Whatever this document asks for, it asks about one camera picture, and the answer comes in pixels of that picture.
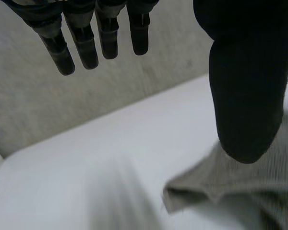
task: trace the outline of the gray cloth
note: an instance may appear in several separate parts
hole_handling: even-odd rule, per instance
[[[205,199],[245,194],[282,229],[288,230],[288,112],[268,152],[254,164],[230,158],[217,143],[211,154],[164,188],[169,213]]]

